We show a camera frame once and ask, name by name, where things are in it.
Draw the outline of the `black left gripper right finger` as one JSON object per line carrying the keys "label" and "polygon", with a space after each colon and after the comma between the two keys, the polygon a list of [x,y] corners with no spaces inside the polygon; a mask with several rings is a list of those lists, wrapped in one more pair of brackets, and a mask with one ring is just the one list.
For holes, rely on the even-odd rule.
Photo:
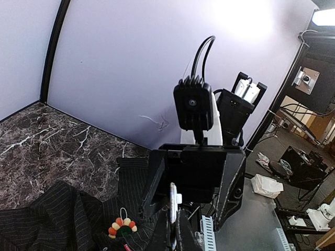
{"label": "black left gripper right finger", "polygon": [[188,221],[185,210],[180,209],[177,213],[177,250],[201,251],[203,250],[197,241],[192,226]]}

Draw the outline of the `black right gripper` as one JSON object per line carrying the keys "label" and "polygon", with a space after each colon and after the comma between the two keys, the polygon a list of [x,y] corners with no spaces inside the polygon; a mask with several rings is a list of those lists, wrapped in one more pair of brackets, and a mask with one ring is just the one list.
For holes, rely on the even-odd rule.
{"label": "black right gripper", "polygon": [[186,202],[210,203],[218,194],[214,231],[242,204],[246,157],[239,146],[165,144],[149,155],[140,217],[148,219],[169,204],[175,183]]}

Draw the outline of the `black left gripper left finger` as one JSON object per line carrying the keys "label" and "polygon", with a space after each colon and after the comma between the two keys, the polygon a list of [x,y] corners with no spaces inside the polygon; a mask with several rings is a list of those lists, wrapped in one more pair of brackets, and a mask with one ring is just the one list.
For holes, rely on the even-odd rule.
{"label": "black left gripper left finger", "polygon": [[149,250],[166,251],[171,249],[170,210],[161,211],[152,234]]}

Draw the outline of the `dark pinstriped garment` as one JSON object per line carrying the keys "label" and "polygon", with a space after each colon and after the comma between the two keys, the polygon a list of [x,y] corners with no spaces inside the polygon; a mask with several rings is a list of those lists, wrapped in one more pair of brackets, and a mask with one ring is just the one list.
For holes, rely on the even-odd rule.
{"label": "dark pinstriped garment", "polygon": [[[146,158],[119,158],[118,193],[99,199],[58,181],[30,206],[1,211],[1,250],[149,250],[158,214],[140,218]],[[112,239],[108,229],[125,208],[138,230]]]}

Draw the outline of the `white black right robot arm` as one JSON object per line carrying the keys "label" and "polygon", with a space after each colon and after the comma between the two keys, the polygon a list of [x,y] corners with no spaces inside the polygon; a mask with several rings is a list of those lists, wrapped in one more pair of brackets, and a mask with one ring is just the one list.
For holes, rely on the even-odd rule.
{"label": "white black right robot arm", "polygon": [[214,230],[242,205],[246,154],[243,126],[263,97],[266,86],[247,101],[237,89],[221,89],[215,97],[200,77],[181,79],[173,96],[180,127],[193,133],[189,143],[163,144],[149,155],[149,170],[139,204],[146,219],[170,202],[170,183],[185,202],[213,202]]}

